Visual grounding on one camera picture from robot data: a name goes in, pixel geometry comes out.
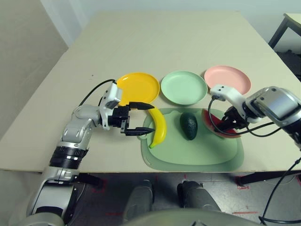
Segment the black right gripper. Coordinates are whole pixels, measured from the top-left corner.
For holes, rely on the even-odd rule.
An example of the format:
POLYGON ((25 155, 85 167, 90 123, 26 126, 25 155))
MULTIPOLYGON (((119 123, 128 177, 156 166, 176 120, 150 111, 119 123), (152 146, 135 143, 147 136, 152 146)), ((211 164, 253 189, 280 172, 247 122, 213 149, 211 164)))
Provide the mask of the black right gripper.
POLYGON ((233 106, 224 113, 221 119, 215 118, 214 123, 223 134, 235 134, 235 129, 243 129, 249 126, 246 119, 241 117, 238 110, 233 106))

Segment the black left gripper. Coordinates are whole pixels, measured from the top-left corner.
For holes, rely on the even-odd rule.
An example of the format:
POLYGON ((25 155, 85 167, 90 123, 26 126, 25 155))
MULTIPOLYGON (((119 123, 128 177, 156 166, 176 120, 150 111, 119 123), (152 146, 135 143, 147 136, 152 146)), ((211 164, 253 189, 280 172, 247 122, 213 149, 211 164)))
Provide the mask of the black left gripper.
POLYGON ((147 127, 136 127, 129 129, 129 111, 130 109, 149 110, 154 106, 144 102, 129 102, 129 105, 118 106, 113 109, 112 115, 109 116, 109 126, 120 128, 120 132, 126 136, 143 136, 155 131, 147 127))

